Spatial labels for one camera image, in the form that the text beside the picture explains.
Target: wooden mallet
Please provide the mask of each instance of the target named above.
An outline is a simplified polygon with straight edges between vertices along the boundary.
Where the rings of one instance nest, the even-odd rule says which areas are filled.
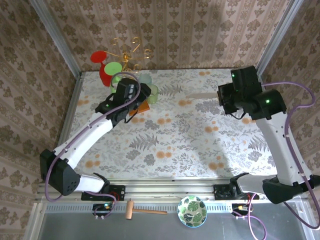
[[[132,218],[132,213],[147,213],[147,214],[168,214],[167,211],[155,211],[155,210],[144,210],[144,209],[135,209],[134,208],[134,201],[129,200],[126,203],[126,210],[125,210],[125,218],[126,219],[131,219]]]

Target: metal frame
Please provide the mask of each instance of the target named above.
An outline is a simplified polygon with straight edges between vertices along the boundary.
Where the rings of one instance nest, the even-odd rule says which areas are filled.
[[[212,178],[202,177],[194,179],[192,177],[168,179],[168,178],[143,178],[143,179],[110,179],[111,184],[125,185],[125,201],[133,199],[135,204],[140,208],[161,208],[170,207],[170,211],[174,211],[175,205],[181,198],[188,195],[196,195],[205,201],[206,205],[210,206],[228,206],[233,203],[245,204],[246,200],[215,200],[213,196],[213,185],[228,184],[229,178]],[[44,214],[48,209],[50,213],[61,213],[62,210],[76,209],[76,212],[90,212],[90,206],[95,203],[105,203],[99,201],[81,201],[81,192],[74,192],[68,196],[64,196],[59,200],[59,203],[49,203],[44,197],[45,185],[41,183],[36,197],[36,203],[33,206],[27,231],[24,236],[25,240],[36,240],[39,237],[42,227]],[[59,196],[59,193],[49,187],[49,194],[52,198]],[[253,204],[271,204],[264,196],[260,196],[260,200],[253,200]],[[308,197],[304,194],[288,201],[295,203],[299,215],[311,224],[315,224],[311,207],[308,202]],[[119,209],[116,212],[122,213],[125,210],[126,202],[119,203]],[[306,238],[309,240],[320,240],[319,231],[302,226]]]
[[[274,55],[276,49],[278,48],[281,40],[283,39],[284,35],[286,34],[290,24],[292,23],[293,19],[295,18],[298,10],[300,9],[301,5],[303,4],[303,0],[290,0],[287,8],[284,11],[284,14],[279,21],[278,25],[276,26],[274,33],[266,46],[260,61],[258,62],[256,68],[258,74],[262,75],[264,70],[266,69],[269,61],[271,60],[272,56]]]
[[[77,65],[76,60],[73,58],[70,49],[66,41],[64,40],[60,30],[56,27],[52,18],[50,18],[50,12],[44,2],[40,0],[30,0],[31,4],[35,8],[37,14],[51,35],[54,43],[61,52],[63,58],[67,62],[70,70],[74,76],[78,79],[72,94],[70,105],[68,107],[65,122],[61,131],[61,136],[59,139],[59,144],[66,141],[69,137],[74,114],[77,108],[77,102],[80,97],[82,85],[84,82],[84,74],[80,77],[80,68]],[[284,34],[288,30],[292,20],[294,19],[296,13],[298,12],[303,1],[301,0],[291,0],[285,10],[279,24],[277,25],[275,32],[270,39],[258,65],[257,73],[259,76],[259,81],[262,82],[261,74],[265,70],[270,61],[272,55],[275,53],[277,47],[279,46]],[[215,201],[213,197],[213,185],[215,184],[228,184],[229,178],[211,178],[211,177],[181,177],[181,178],[143,178],[143,179],[110,179],[111,184],[125,185],[126,195],[125,200],[134,199],[134,202],[139,204],[177,204],[181,198],[187,195],[197,195],[206,203],[246,203],[245,200],[232,200],[232,201]],[[59,193],[55,191],[52,187],[49,188],[49,194],[52,198],[57,197]],[[81,193],[75,192],[69,196],[63,197],[59,204],[61,205],[90,205],[93,201],[81,201]],[[24,240],[36,240],[39,237],[39,233],[42,227],[44,214],[48,206],[52,203],[48,203],[44,197],[44,184],[40,184],[38,189],[38,194],[36,196],[35,204],[33,205],[32,212],[30,214],[29,222],[24,235]],[[307,220],[311,224],[315,224],[315,218],[313,216],[311,207],[308,202],[308,198],[303,195],[294,198],[290,203],[295,203],[299,215]],[[261,196],[260,200],[254,200],[254,204],[258,203],[269,203],[269,200],[265,196]],[[320,240],[319,231],[313,231],[307,227],[303,226],[306,238],[309,240]]]
[[[79,101],[79,97],[80,97],[80,93],[81,93],[81,90],[82,90],[82,86],[84,84],[85,76],[86,76],[86,73],[85,72],[82,73],[78,77],[78,79],[77,79],[77,81],[75,83],[75,86],[74,86],[74,89],[73,89],[73,93],[72,93],[72,97],[71,97],[71,100],[70,100],[70,103],[69,103],[69,107],[68,107],[68,110],[66,112],[66,116],[65,116],[65,119],[64,119],[63,127],[62,127],[62,130],[61,130],[60,138],[59,138],[59,141],[58,141],[58,144],[57,144],[58,146],[60,146],[63,142],[65,142],[66,140],[69,139],[72,123],[74,121],[74,116],[75,116],[75,113],[76,113],[77,104],[78,104],[78,101]]]
[[[73,53],[71,52],[68,43],[65,40],[64,34],[58,28],[58,25],[55,23],[54,18],[52,17],[49,8],[47,7],[45,1],[43,0],[30,0],[34,10],[38,14],[40,20],[43,22],[45,29],[50,34],[54,44],[61,53],[63,59],[68,65],[70,71],[76,79],[81,74],[80,67],[76,59],[74,58]]]

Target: gray floor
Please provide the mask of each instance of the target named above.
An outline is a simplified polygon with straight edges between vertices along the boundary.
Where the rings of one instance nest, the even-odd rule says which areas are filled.
[[[297,219],[283,204],[255,204],[253,215],[266,225],[267,240],[305,240]],[[261,226],[252,221],[254,232],[263,237]],[[251,240],[248,221],[236,220],[230,213],[210,213],[198,228],[184,226],[177,214],[134,212],[132,220],[124,213],[95,220],[90,213],[46,213],[40,240]]]

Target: green leaf-patterned bowl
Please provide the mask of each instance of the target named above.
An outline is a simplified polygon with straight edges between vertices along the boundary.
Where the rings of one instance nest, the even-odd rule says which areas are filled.
[[[207,208],[197,196],[186,196],[178,204],[180,221],[190,228],[200,227],[207,219]]]

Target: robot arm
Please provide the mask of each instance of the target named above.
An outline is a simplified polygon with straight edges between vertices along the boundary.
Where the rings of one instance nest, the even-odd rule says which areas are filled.
[[[312,188],[320,185],[320,177],[312,175],[305,164],[289,128],[285,135],[286,105],[281,94],[275,90],[262,91],[254,66],[231,71],[232,83],[218,87],[219,104],[225,114],[243,109],[256,120],[272,154],[277,176],[253,176],[243,173],[230,180],[233,197],[242,193],[264,194],[274,204],[300,195],[308,188],[290,152],[286,138],[290,138],[304,175]]]
[[[74,168],[83,155],[104,134],[112,130],[120,121],[124,120],[124,123],[128,123],[134,117],[133,115],[126,120],[128,113],[137,110],[151,93],[150,88],[142,83],[136,100],[122,107],[137,95],[138,86],[135,80],[123,78],[118,83],[116,92],[99,104],[88,122],[70,139],[53,151],[45,149],[40,154],[41,178],[46,180],[49,168],[56,157],[59,156],[49,177],[49,184],[59,193],[63,196],[67,196],[74,191],[108,194],[110,183],[106,178],[97,173],[95,173],[96,176],[79,175],[74,171]]]

